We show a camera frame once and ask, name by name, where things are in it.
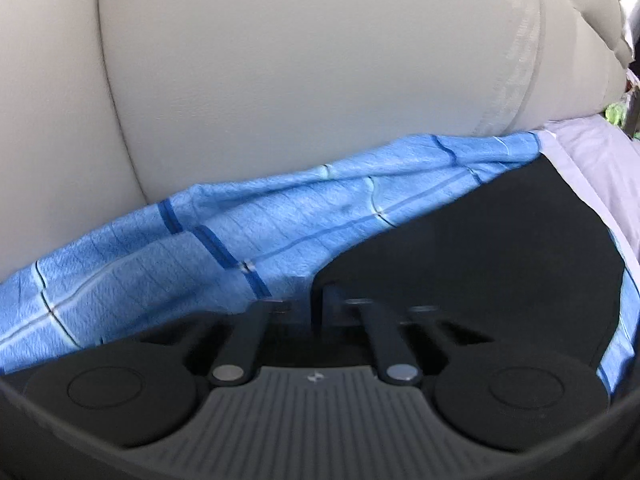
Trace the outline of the blue plaid bed sheet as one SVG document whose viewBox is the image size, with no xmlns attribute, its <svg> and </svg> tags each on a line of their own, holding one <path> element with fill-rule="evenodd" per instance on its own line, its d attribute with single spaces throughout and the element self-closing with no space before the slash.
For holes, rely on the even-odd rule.
<svg viewBox="0 0 640 480">
<path fill-rule="evenodd" d="M 199 184 L 127 214 L 1 285 L 1 369 L 11 373 L 195 311 L 240 313 L 350 248 L 544 156 L 608 228 L 623 258 L 620 315 L 595 367 L 608 390 L 638 353 L 639 270 L 548 134 L 409 136 L 299 174 Z"/>
</svg>

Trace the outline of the lavender pillow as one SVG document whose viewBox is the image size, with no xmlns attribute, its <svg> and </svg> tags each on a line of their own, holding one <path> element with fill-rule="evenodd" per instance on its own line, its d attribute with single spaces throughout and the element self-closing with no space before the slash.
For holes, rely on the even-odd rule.
<svg viewBox="0 0 640 480">
<path fill-rule="evenodd" d="M 639 142 L 600 115 L 548 122 L 639 258 Z"/>
</svg>

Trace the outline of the beige padded headboard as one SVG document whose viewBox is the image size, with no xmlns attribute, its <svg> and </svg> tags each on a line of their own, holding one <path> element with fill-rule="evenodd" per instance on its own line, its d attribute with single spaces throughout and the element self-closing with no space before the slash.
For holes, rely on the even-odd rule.
<svg viewBox="0 0 640 480">
<path fill-rule="evenodd" d="M 1 0 L 1 272 L 195 183 L 624 91 L 620 0 Z"/>
</svg>

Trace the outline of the green item on nightstand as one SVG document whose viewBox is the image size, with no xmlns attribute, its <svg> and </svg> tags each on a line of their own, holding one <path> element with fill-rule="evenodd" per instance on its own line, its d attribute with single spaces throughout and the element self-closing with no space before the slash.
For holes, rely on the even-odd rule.
<svg viewBox="0 0 640 480">
<path fill-rule="evenodd" d="M 604 118 L 613 126 L 623 129 L 627 116 L 627 105 L 617 102 L 609 105 L 604 111 Z"/>
</svg>

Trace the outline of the black pants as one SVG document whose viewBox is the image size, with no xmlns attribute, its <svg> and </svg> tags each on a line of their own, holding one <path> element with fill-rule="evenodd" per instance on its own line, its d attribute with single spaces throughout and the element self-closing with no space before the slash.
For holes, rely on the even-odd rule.
<svg viewBox="0 0 640 480">
<path fill-rule="evenodd" d="M 596 367 L 620 315 L 623 258 L 608 228 L 539 156 L 350 248 L 315 277 L 398 312 L 433 306 L 498 340 Z"/>
</svg>

